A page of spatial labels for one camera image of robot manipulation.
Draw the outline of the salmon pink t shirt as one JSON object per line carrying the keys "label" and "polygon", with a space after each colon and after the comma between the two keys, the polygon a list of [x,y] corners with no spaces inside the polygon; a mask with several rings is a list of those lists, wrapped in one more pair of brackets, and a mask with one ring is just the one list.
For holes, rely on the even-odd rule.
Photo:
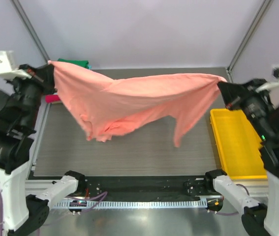
{"label": "salmon pink t shirt", "polygon": [[105,142],[163,117],[173,117],[174,146],[196,125],[220,94],[224,78],[178,73],[111,79],[95,71],[51,61],[57,95],[87,140]]}

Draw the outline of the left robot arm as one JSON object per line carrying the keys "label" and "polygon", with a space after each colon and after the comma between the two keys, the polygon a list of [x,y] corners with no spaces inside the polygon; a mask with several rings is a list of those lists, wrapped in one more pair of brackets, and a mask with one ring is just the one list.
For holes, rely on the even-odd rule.
{"label": "left robot arm", "polygon": [[44,224],[50,209],[64,197],[85,193],[85,176],[68,171],[41,193],[25,193],[31,135],[41,98],[55,92],[54,67],[24,64],[4,79],[14,92],[0,90],[0,235],[27,236]]}

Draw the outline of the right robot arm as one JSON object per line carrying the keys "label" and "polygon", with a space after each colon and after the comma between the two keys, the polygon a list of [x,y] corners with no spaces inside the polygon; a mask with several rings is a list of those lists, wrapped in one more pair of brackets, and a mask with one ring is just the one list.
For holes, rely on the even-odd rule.
{"label": "right robot arm", "polygon": [[224,196],[241,216],[250,236],[279,236],[279,105],[270,100],[279,83],[253,79],[244,84],[220,82],[218,88],[228,110],[240,110],[261,138],[259,149],[268,180],[268,203],[254,200],[223,170],[206,172],[204,190]]}

